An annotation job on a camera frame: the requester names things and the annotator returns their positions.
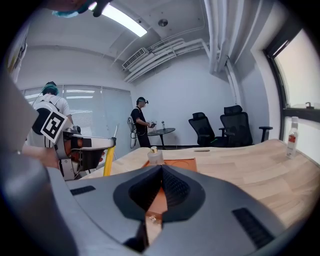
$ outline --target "white pipe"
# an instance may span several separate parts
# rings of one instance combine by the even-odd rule
[[[220,73],[222,68],[226,65],[227,58],[228,58],[228,53],[227,53],[228,50],[229,50],[229,40],[226,39],[221,46],[219,62],[216,70],[218,73]]]
[[[200,4],[201,13],[202,13],[202,20],[203,20],[203,25],[202,25],[202,26],[195,27],[195,28],[191,28],[191,29],[187,29],[187,30],[182,31],[182,32],[180,32],[180,33],[171,35],[171,36],[169,36],[169,37],[167,37],[167,38],[165,38],[165,39],[162,39],[161,41],[159,41],[159,42],[151,45],[151,46],[148,48],[148,50],[149,50],[149,49],[152,49],[153,47],[161,44],[162,42],[168,41],[168,40],[170,40],[170,39],[172,39],[172,38],[175,38],[175,37],[184,35],[184,34],[186,34],[186,33],[194,32],[194,31],[198,31],[198,30],[203,30],[203,29],[206,27],[206,19],[205,19],[204,9],[203,9],[203,5],[202,5],[202,0],[199,0],[199,4]]]
[[[242,106],[242,100],[241,100],[241,94],[240,94],[238,80],[237,80],[236,74],[234,72],[234,68],[231,65],[229,59],[227,59],[227,61],[226,61],[225,68],[228,69],[228,72],[231,77],[232,85],[230,84],[230,86],[233,86],[233,88],[234,88],[236,104]]]
[[[160,51],[160,50],[162,50],[162,49],[164,49],[164,48],[167,48],[168,46],[172,46],[172,45],[174,45],[174,44],[176,44],[176,43],[182,44],[182,43],[184,43],[184,42],[185,42],[185,41],[184,41],[182,38],[179,38],[179,39],[176,39],[176,40],[173,40],[173,41],[171,41],[171,42],[165,43],[164,45],[161,45],[161,46],[153,49],[152,52],[155,54],[156,52],[158,52],[158,51]]]
[[[220,72],[222,67],[225,66],[227,61],[227,52],[229,51],[229,40],[226,39],[226,30],[227,30],[227,17],[228,17],[228,6],[227,6],[227,0],[222,0],[222,36],[221,36],[221,48],[220,48],[220,54],[219,54],[219,60],[217,65],[215,65],[215,72]]]
[[[154,61],[160,59],[162,56],[164,55],[167,55],[167,54],[170,54],[172,53],[172,51],[174,50],[179,50],[179,49],[182,49],[182,48],[185,48],[187,46],[190,46],[190,45],[194,45],[194,44],[198,44],[198,43],[201,43],[203,45],[203,47],[207,47],[206,43],[200,38],[200,39],[196,39],[196,40],[192,40],[192,41],[189,41],[189,42],[186,42],[186,43],[183,43],[183,44],[180,44],[180,45],[177,45],[175,47],[172,47],[164,52],[162,52],[161,54],[159,55],[156,55],[155,57],[153,57],[152,59],[148,60],[146,63],[142,64],[141,66],[139,66],[134,72],[132,72],[131,74],[129,74],[125,79],[124,81],[127,81],[129,80],[131,77],[133,77],[137,72],[139,72],[140,70],[144,69],[146,66],[150,65],[151,63],[153,63]]]
[[[116,63],[116,61],[120,58],[120,56],[125,52],[126,49],[128,49],[128,47],[130,45],[132,45],[137,39],[139,39],[141,37],[137,36],[135,39],[133,39],[124,49],[122,52],[120,52],[120,54],[114,59],[113,63],[111,64],[111,67],[113,66],[114,63]]]
[[[168,50],[168,49],[171,49],[172,47],[176,47],[176,46],[179,46],[179,45],[182,45],[182,44],[185,44],[186,42],[176,42],[176,43],[174,43],[174,44],[172,44],[172,45],[170,45],[170,46],[168,46],[168,47],[166,47],[166,48],[164,48],[164,49],[161,49],[161,50],[159,50],[159,51],[157,51],[157,52],[154,52],[153,51],[153,53],[155,54],[155,55],[159,55],[159,54],[162,54],[163,52],[165,52],[166,50]]]
[[[201,43],[202,43],[203,49],[206,52],[206,55],[208,55],[208,57],[209,57],[210,56],[210,51],[209,51],[208,45],[202,39],[201,39]]]
[[[206,15],[208,17],[209,35],[210,35],[210,57],[209,57],[209,73],[213,74],[217,62],[218,50],[218,2],[217,0],[204,0]]]
[[[135,71],[137,68],[139,68],[143,63],[146,63],[147,61],[151,60],[155,55],[153,53],[150,53],[147,57],[143,58],[142,60],[140,60],[139,62],[137,62],[136,64],[134,64],[129,71],[133,72]]]
[[[234,83],[232,82],[229,69],[226,66],[224,68],[225,68],[226,76],[228,77],[229,85],[231,87],[231,93],[232,93],[232,97],[233,97],[233,102],[234,102],[235,105],[237,105],[237,97],[236,97]]]
[[[246,37],[246,40],[245,40],[245,42],[244,42],[244,45],[242,46],[242,49],[241,49],[241,51],[240,51],[240,53],[239,53],[239,55],[238,55],[238,58],[236,58],[234,64],[236,64],[237,61],[239,60],[242,52],[245,50],[245,48],[246,48],[246,46],[247,46],[247,43],[248,43],[249,39],[251,38],[251,35],[252,35],[253,31],[254,31],[254,28],[255,28],[255,26],[256,26],[256,23],[257,23],[259,14],[260,14],[261,9],[262,9],[262,3],[263,3],[263,0],[259,0],[259,5],[258,5],[258,8],[257,8],[257,10],[256,10],[256,13],[255,13],[255,16],[254,16],[254,20],[253,20],[252,26],[251,26],[251,28],[250,28],[249,34],[248,34],[248,36]]]
[[[142,76],[143,74],[145,74],[146,72],[150,71],[151,69],[157,67],[158,65],[166,62],[166,61],[169,61],[173,58],[176,58],[177,56],[179,55],[182,55],[182,54],[185,54],[185,53],[189,53],[189,52],[192,52],[192,51],[196,51],[196,50],[200,50],[200,49],[203,49],[202,46],[198,46],[198,45],[194,45],[194,46],[190,46],[190,47],[187,47],[187,48],[183,48],[183,49],[180,49],[180,50],[177,50],[174,54],[174,53],[171,53],[169,55],[166,55],[160,59],[158,59],[157,61],[153,62],[151,65],[148,65],[147,67],[145,67],[144,69],[140,70],[138,73],[136,73],[133,77],[131,77],[127,82],[130,83],[132,82],[133,80],[137,79],[138,77]]]
[[[231,38],[231,43],[230,43],[230,48],[229,48],[229,53],[228,56],[231,57],[231,54],[234,50],[236,40],[238,38],[238,33],[240,29],[240,24],[241,24],[241,19],[242,15],[244,13],[244,6],[245,6],[245,0],[237,0],[237,8],[236,8],[236,14],[235,14],[235,22],[233,26],[233,33],[232,33],[232,38]]]

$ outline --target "window frame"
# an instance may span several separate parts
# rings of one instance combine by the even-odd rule
[[[280,70],[275,58],[288,46],[288,44],[303,29],[303,26],[297,21],[296,17],[290,16],[271,43],[263,50],[271,68],[279,97],[280,106],[280,134],[279,139],[284,140],[285,119],[286,117],[298,117],[313,122],[320,123],[320,109],[311,108],[293,108],[289,107],[286,96],[286,89]]]

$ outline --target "metal stand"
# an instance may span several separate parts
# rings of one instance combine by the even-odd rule
[[[160,134],[161,142],[162,142],[162,149],[165,150],[165,144],[164,144],[164,136]]]

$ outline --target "black rubber pad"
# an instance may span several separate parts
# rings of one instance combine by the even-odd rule
[[[257,249],[267,245],[274,239],[248,209],[240,208],[233,210],[232,213]]]
[[[94,186],[83,186],[75,189],[71,189],[70,192],[73,196],[84,194],[90,191],[96,190]]]

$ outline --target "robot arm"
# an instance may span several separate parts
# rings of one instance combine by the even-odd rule
[[[81,135],[79,126],[61,114],[50,102],[40,102],[35,107],[39,113],[28,140],[32,146],[43,147],[43,141],[50,141],[59,159],[59,169],[65,180],[73,180],[79,172],[95,169],[104,150],[116,145],[116,138],[102,138]],[[71,150],[66,150],[70,140]]]

